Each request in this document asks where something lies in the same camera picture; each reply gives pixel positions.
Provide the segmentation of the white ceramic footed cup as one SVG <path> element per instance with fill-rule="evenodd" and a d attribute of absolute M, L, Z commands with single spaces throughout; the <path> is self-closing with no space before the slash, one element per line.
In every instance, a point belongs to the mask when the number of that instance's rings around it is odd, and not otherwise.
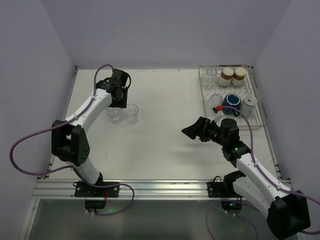
<path fill-rule="evenodd" d="M 240 104 L 239 110 L 247 118 L 253 115 L 254 109 L 258 103 L 258 100 L 253 95 L 247 95 Z"/>

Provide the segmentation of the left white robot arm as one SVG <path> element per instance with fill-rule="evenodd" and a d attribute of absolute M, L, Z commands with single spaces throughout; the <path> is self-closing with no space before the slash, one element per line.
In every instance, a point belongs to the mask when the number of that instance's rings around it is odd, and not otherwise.
<path fill-rule="evenodd" d="M 51 132 L 51 153 L 66 162 L 86 184 L 98 185 L 101 173 L 91 162 L 87 133 L 93 122 L 106 108 L 127 107 L 130 75 L 113 69 L 110 77 L 94 82 L 88 99 L 64 121 L 56 120 Z"/>

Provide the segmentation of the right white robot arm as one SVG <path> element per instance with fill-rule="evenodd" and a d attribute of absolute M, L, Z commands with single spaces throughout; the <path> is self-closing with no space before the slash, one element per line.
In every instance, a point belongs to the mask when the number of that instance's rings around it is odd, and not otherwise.
<path fill-rule="evenodd" d="M 302 192 L 292 191 L 256 160 L 253 150 L 241 141 L 234 119 L 225 118 L 217 125 L 214 120 L 200 117 L 182 129 L 182 133 L 190 139 L 212 141 L 222 147 L 224 158 L 237 168 L 225 176 L 227 188 L 262 213 L 277 239 L 284 240 L 311 226 L 307 199 Z"/>

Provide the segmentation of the dark blue mug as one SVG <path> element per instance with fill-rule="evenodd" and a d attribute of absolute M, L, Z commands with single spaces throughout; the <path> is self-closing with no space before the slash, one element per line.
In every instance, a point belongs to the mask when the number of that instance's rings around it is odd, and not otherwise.
<path fill-rule="evenodd" d="M 239 116 L 239 113 L 237 110 L 234 110 L 233 108 L 240 109 L 241 105 L 241 99 L 240 97 L 235 93 L 229 93 L 225 96 L 222 102 L 222 111 L 225 115 L 233 115 L 235 117 Z"/>

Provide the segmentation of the clear faceted glass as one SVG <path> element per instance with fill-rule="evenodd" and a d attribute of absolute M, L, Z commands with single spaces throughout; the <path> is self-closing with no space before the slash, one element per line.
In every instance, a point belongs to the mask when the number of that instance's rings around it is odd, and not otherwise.
<path fill-rule="evenodd" d="M 135 104 L 128 104 L 126 108 L 123 109 L 123 116 L 128 124 L 134 125 L 139 119 L 139 108 Z"/>

